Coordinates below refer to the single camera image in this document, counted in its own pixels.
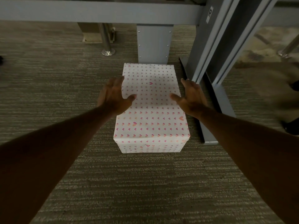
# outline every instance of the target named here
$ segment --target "black shoe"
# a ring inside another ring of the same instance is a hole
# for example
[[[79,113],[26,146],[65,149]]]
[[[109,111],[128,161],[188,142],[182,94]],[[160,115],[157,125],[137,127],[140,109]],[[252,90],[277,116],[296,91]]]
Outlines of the black shoe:
[[[292,135],[299,135],[299,118],[289,123],[283,121],[281,123],[287,133]]]
[[[290,85],[295,91],[299,91],[299,80]]]

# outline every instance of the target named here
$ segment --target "silver pole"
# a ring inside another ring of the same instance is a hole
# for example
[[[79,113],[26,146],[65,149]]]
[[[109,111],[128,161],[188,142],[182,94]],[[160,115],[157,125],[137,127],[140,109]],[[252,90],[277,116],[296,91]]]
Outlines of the silver pole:
[[[107,26],[105,25],[105,23],[99,23],[99,27],[100,27],[102,42],[104,47],[104,49],[102,50],[102,54],[105,56],[111,56],[115,53],[115,50],[112,49],[110,46]]]
[[[281,58],[287,59],[290,58],[289,53],[294,50],[299,45],[299,35],[293,39],[283,50],[279,50],[277,54],[281,56]]]

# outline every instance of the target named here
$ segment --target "wrapping paper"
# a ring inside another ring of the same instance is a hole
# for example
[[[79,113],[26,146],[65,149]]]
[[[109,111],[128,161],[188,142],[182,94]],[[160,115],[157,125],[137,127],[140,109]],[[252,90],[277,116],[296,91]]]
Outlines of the wrapping paper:
[[[185,113],[169,97],[181,95],[174,66],[125,63],[123,75],[123,98],[137,98],[116,118],[114,140],[122,153],[180,152],[190,133]]]

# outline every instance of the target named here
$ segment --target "wrapped package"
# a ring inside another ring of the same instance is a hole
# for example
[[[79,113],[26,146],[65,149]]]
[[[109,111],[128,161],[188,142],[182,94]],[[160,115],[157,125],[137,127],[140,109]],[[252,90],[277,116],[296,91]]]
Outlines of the wrapped package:
[[[114,140],[122,153],[180,152],[190,133],[185,113],[169,97],[181,95],[174,66],[125,63],[123,76],[123,98],[137,98],[116,118]]]

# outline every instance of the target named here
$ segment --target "person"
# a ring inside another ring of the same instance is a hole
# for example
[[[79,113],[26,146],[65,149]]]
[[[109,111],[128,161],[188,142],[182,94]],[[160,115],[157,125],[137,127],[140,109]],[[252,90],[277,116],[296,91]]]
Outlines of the person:
[[[96,108],[0,146],[1,223],[29,223],[99,128],[131,106],[136,95],[122,98],[123,79],[107,82]],[[218,113],[198,84],[181,82],[185,97],[171,99],[211,131],[285,223],[298,223],[299,138]]]

